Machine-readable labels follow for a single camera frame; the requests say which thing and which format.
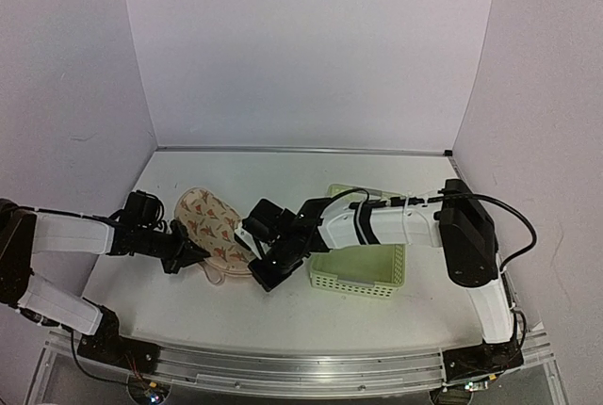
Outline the beige patterned mesh laundry bag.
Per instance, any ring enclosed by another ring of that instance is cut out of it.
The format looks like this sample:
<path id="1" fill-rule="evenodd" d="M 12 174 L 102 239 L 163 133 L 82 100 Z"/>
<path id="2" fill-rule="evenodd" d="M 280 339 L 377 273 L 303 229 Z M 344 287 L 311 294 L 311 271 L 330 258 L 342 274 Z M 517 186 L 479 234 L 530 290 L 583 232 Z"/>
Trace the beige patterned mesh laundry bag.
<path id="1" fill-rule="evenodd" d="M 211 284 L 252 277 L 248 265 L 254 255 L 235 241 L 241 216 L 226 201 L 205 188 L 194 187 L 181 196 L 174 217 L 187 227 L 189 238 L 209 253 L 199 266 Z"/>

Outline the light green perforated plastic basket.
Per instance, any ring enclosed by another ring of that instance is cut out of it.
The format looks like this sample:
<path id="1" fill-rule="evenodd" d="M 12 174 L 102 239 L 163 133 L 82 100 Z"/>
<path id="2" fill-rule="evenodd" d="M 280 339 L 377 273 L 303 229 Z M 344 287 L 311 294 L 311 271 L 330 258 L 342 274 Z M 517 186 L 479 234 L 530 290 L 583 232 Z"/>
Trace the light green perforated plastic basket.
<path id="1" fill-rule="evenodd" d="M 350 247 L 310 258 L 310 284 L 321 290 L 388 300 L 405 283 L 403 245 Z"/>

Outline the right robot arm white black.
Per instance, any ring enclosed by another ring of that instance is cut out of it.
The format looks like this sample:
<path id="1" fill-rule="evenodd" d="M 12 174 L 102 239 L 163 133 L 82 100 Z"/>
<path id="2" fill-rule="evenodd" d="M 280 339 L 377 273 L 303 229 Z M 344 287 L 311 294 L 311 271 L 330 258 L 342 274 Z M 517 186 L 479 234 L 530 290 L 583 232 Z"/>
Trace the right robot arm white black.
<path id="1" fill-rule="evenodd" d="M 493 205 L 530 234 L 527 246 L 500 258 Z M 531 251 L 537 233 L 518 210 L 448 179 L 433 194 L 376 197 L 361 187 L 305 201 L 297 212 L 260 200 L 235 228 L 235 241 L 254 256 L 249 270 L 267 292 L 313 254 L 350 248 L 418 245 L 442 250 L 449 279 L 464 289 L 481 324 L 481 342 L 448 349 L 449 376 L 495 374 L 523 363 L 525 316 L 512 304 L 508 264 Z"/>

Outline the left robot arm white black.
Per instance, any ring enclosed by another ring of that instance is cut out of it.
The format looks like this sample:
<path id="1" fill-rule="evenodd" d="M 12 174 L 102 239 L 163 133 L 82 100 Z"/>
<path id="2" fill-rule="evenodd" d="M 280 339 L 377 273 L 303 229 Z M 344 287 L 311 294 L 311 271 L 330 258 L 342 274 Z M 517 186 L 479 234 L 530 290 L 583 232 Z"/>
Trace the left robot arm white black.
<path id="1" fill-rule="evenodd" d="M 43 327 L 60 327 L 80 342 L 77 356 L 143 374 L 155 371 L 159 345 L 121 334 L 117 314 L 75 295 L 33 268 L 40 254 L 99 256 L 144 255 L 163 271 L 181 269 L 208 258 L 188 236 L 186 226 L 165 221 L 165 207 L 153 194 L 134 191 L 109 217 L 22 206 L 1 201 L 1 301 Z"/>

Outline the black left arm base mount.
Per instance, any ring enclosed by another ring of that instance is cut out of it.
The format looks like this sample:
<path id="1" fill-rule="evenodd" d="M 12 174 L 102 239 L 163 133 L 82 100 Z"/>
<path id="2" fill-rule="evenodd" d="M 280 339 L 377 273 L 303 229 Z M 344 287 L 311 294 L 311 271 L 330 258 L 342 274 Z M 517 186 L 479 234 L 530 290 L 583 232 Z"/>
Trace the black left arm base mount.
<path id="1" fill-rule="evenodd" d="M 158 344 L 120 335 L 117 315 L 100 307 L 102 318 L 96 332 L 82 335 L 76 354 L 104 365 L 130 369 L 139 374 L 153 374 L 161 348 Z"/>

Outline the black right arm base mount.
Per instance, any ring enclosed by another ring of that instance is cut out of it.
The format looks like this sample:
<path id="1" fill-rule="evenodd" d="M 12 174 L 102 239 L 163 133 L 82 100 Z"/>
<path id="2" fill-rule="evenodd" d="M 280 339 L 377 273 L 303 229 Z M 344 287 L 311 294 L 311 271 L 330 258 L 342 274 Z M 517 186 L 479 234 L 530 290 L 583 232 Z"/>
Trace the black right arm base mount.
<path id="1" fill-rule="evenodd" d="M 447 349 L 443 352 L 446 383 L 484 378 L 517 368 L 524 363 L 515 340 L 501 344 L 482 342 L 476 346 Z"/>

